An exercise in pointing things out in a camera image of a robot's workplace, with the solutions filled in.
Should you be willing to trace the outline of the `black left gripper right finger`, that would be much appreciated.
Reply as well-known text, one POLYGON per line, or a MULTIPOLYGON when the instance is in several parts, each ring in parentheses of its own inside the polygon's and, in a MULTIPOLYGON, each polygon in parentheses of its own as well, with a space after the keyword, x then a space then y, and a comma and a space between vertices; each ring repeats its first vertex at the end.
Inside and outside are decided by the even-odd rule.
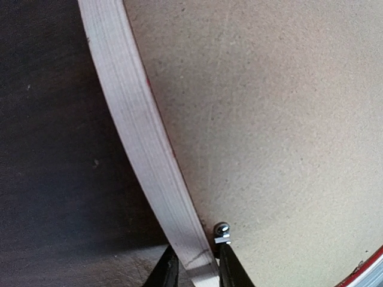
POLYGON ((221 287, 254 287, 253 282, 230 245, 226 243, 220 244, 218 253, 221 287))

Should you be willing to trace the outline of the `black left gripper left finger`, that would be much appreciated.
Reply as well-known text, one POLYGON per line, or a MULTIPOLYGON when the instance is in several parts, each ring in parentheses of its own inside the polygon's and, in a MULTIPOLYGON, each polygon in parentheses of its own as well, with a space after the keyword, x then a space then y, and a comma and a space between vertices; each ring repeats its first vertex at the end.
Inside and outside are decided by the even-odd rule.
POLYGON ((145 282, 145 287, 177 287, 179 260, 171 246, 168 246, 145 282))

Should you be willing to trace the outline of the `brown backing board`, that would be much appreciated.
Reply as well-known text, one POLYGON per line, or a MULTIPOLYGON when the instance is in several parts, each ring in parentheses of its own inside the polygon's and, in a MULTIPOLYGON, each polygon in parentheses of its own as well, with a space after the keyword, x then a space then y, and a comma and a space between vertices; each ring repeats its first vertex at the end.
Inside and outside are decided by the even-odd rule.
POLYGON ((382 246, 381 1, 126 1, 206 232, 256 286, 335 286, 382 246))

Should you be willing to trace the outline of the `pink wooden picture frame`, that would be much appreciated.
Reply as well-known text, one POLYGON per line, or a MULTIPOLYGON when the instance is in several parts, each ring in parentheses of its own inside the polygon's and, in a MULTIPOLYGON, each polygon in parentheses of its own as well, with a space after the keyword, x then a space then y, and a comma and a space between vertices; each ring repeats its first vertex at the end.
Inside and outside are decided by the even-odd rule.
MULTIPOLYGON (((99 82, 141 188, 195 286, 220 286, 206 232, 174 153, 141 57, 126 1, 80 1, 99 82)), ((382 258, 382 246, 335 286, 349 286, 382 258)))

